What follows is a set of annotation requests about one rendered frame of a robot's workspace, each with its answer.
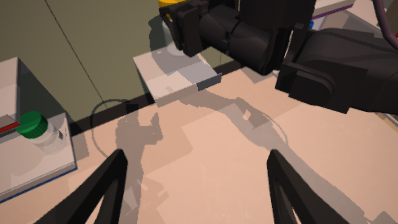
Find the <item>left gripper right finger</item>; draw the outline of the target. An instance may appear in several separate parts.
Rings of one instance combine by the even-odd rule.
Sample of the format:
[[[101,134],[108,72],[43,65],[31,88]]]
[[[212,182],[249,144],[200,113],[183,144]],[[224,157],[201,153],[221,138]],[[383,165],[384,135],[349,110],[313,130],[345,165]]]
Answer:
[[[350,224],[320,198],[276,149],[267,159],[274,224]],[[287,196],[287,197],[286,197]]]

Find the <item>clear bottle with green cap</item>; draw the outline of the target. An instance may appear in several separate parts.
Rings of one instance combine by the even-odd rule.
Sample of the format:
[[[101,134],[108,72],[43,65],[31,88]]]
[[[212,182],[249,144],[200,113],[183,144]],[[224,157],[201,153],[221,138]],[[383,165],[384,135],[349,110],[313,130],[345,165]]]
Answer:
[[[37,111],[30,111],[20,117],[15,130],[47,154],[56,154],[66,145],[66,137]]]

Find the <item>bottle with yellow cap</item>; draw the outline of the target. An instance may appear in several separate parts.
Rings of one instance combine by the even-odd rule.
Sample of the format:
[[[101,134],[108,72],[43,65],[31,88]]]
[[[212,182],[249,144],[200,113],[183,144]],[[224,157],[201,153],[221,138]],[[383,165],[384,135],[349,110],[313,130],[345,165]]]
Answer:
[[[176,3],[185,3],[187,1],[190,0],[158,0],[159,2],[159,8],[163,7],[163,6],[167,6],[167,5],[172,5],[172,4],[176,4]],[[166,16],[172,21],[171,17],[169,16],[169,14],[166,14]],[[185,57],[187,55],[185,55],[182,51],[178,51],[176,49],[176,46],[174,44],[174,41],[172,39],[172,36],[170,34],[170,31],[167,27],[167,25],[165,24],[165,22],[162,22],[162,26],[163,26],[163,31],[164,31],[164,36],[165,36],[165,41],[166,41],[166,46],[167,46],[167,51],[175,57]]]

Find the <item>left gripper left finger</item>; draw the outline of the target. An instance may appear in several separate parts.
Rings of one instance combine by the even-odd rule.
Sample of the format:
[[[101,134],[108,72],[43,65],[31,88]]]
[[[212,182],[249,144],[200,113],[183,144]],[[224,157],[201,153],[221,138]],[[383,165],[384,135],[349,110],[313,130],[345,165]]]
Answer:
[[[75,191],[33,224],[85,224],[102,197],[94,224],[118,224],[127,167],[123,150],[116,149]]]

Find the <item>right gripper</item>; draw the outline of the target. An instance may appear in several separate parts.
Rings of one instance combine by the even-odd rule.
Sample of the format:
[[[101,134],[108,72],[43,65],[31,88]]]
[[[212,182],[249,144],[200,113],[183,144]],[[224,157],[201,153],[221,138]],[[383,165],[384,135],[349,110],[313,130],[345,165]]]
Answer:
[[[160,7],[159,13],[170,30],[176,48],[179,51],[183,48],[188,57],[211,46],[229,56],[228,35],[233,34],[241,22],[238,6],[239,0],[190,0]]]

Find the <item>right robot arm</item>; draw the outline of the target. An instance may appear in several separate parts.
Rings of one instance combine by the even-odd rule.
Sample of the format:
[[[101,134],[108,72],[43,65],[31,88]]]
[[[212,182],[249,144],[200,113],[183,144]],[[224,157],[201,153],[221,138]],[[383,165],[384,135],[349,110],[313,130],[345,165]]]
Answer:
[[[398,48],[374,33],[310,29],[316,1],[240,0],[229,56],[262,76],[279,71],[275,89],[308,105],[398,115]]]

